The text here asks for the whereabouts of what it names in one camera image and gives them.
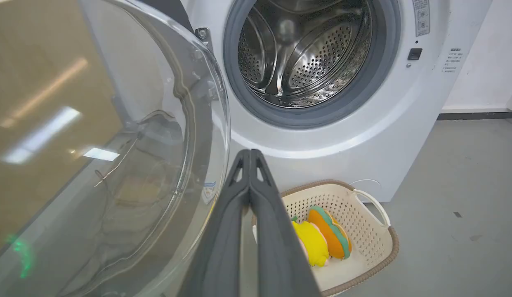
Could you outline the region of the transparent washer door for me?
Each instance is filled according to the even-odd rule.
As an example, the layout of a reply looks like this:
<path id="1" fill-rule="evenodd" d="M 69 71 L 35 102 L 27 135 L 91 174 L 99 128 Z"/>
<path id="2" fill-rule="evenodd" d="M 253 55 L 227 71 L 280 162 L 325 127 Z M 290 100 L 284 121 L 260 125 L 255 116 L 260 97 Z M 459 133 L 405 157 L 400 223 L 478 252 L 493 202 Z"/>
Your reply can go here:
<path id="1" fill-rule="evenodd" d="M 0 0 L 0 297 L 171 297 L 224 180 L 188 0 Z"/>

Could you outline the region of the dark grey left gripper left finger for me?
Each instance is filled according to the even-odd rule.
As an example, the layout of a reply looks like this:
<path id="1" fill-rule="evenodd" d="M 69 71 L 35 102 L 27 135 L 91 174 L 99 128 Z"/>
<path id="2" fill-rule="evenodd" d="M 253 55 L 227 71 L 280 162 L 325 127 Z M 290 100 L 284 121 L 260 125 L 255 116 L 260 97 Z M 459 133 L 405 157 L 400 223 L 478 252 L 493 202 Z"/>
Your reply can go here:
<path id="1" fill-rule="evenodd" d="M 241 150 L 228 172 L 178 297 L 239 297 L 241 219 L 248 205 L 250 151 Z"/>

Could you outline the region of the white front-load washing machine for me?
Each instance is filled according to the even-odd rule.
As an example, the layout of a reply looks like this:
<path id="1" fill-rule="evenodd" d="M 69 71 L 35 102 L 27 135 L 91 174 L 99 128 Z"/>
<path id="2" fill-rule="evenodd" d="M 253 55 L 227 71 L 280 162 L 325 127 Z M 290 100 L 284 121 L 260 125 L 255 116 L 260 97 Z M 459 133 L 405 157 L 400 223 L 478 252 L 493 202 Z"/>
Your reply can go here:
<path id="1" fill-rule="evenodd" d="M 344 181 L 391 201 L 455 85 L 493 0 L 429 0 L 430 33 L 415 35 L 412 0 L 401 0 L 401 39 L 388 76 L 357 111 L 326 126 L 293 130 L 252 116 L 224 71 L 223 35 L 234 0 L 180 0 L 193 29 L 209 28 L 231 116 L 229 162 L 262 152 L 280 191 L 321 180 Z M 412 48 L 422 48 L 408 61 Z"/>

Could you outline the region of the white instruction label sticker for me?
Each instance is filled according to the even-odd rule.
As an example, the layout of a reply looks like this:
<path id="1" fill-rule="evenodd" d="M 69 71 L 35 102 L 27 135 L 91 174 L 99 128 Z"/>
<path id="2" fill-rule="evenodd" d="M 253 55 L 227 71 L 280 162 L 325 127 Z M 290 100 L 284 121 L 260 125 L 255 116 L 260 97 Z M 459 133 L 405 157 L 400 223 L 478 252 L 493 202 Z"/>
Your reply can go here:
<path id="1" fill-rule="evenodd" d="M 412 0 L 415 15 L 415 35 L 423 36 L 430 33 L 429 0 Z"/>

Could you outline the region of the yellow plush toy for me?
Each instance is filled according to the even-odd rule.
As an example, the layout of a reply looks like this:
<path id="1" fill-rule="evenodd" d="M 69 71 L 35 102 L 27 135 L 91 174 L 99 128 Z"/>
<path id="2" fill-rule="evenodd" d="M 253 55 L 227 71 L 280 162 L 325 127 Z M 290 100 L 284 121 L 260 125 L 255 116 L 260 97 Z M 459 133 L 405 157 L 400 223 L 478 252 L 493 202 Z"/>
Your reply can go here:
<path id="1" fill-rule="evenodd" d="M 307 261 L 311 266 L 327 266 L 329 248 L 320 228 L 314 222 L 303 221 L 299 224 L 297 221 L 297 216 L 293 216 L 291 222 Z"/>

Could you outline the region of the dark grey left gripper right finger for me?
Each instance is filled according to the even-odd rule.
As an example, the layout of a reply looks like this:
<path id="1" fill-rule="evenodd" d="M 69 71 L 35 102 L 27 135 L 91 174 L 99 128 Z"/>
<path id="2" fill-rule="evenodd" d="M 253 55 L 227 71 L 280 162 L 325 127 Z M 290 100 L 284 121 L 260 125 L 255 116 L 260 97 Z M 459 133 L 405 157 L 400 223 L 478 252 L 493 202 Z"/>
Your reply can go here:
<path id="1" fill-rule="evenodd" d="M 321 297 L 280 192 L 259 150 L 250 151 L 250 204 L 257 218 L 259 297 Z"/>

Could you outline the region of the cream perforated laundry basket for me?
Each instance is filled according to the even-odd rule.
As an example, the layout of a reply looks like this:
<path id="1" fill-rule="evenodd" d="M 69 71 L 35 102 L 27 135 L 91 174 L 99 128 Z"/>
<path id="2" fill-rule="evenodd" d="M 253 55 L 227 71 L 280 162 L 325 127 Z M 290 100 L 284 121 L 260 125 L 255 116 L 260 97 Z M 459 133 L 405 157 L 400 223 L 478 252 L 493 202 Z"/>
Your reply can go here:
<path id="1" fill-rule="evenodd" d="M 332 258 L 312 269 L 321 297 L 335 297 L 388 266 L 399 253 L 399 238 L 380 203 L 370 194 L 337 180 L 317 181 L 281 193 L 291 219 L 307 219 L 310 207 L 323 207 L 343 228 L 350 257 Z"/>

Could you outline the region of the stainless steel washer drum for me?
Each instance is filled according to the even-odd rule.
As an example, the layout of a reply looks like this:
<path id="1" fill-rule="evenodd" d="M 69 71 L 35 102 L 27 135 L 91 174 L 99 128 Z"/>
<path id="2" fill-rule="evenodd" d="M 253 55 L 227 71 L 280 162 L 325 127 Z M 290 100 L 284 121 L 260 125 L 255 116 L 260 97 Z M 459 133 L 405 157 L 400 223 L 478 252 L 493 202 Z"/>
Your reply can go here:
<path id="1" fill-rule="evenodd" d="M 373 0 L 257 0 L 238 42 L 241 75 L 274 106 L 333 99 L 367 60 L 373 16 Z"/>

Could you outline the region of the orange and green plush toy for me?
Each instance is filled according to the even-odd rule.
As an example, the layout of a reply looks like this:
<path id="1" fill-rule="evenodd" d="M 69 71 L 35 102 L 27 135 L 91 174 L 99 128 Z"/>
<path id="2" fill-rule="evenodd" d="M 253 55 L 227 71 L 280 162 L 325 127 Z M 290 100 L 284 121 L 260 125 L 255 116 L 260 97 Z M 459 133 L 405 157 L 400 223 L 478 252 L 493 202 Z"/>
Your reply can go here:
<path id="1" fill-rule="evenodd" d="M 327 241 L 329 255 L 340 260 L 351 256 L 352 243 L 337 220 L 323 207 L 314 205 L 307 215 L 307 221 L 316 225 Z"/>

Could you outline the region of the metal door hinge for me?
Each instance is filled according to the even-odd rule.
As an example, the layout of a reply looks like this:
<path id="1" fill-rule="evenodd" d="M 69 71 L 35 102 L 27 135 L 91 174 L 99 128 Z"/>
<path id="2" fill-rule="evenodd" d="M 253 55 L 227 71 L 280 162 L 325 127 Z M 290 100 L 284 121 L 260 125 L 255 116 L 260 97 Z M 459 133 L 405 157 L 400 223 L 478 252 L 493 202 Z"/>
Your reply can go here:
<path id="1" fill-rule="evenodd" d="M 198 37 L 198 39 L 209 49 L 210 52 L 213 52 L 213 45 L 211 42 L 211 32 L 209 28 L 196 28 L 195 29 L 195 35 Z"/>

